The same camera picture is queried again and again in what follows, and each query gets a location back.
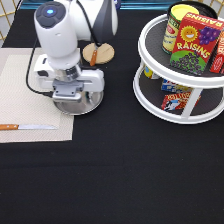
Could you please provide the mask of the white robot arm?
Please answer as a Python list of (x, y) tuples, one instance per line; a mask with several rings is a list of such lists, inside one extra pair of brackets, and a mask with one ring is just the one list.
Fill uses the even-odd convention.
[(43, 54), (34, 72), (43, 89), (53, 91), (56, 102), (78, 101), (83, 92), (104, 90), (104, 73), (80, 64), (80, 40), (96, 46), (113, 38), (118, 17), (113, 0), (53, 0), (34, 13)]

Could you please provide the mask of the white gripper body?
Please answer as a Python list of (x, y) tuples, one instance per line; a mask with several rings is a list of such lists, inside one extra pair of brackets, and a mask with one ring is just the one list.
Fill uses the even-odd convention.
[(48, 63), (46, 54), (38, 57), (34, 66), (34, 73), (40, 88), (51, 90), (52, 95), (54, 92), (54, 80), (65, 82), (82, 81), (84, 83), (82, 92), (102, 92), (104, 90), (104, 73), (102, 70), (83, 67), (80, 63), (67, 70), (54, 69)]

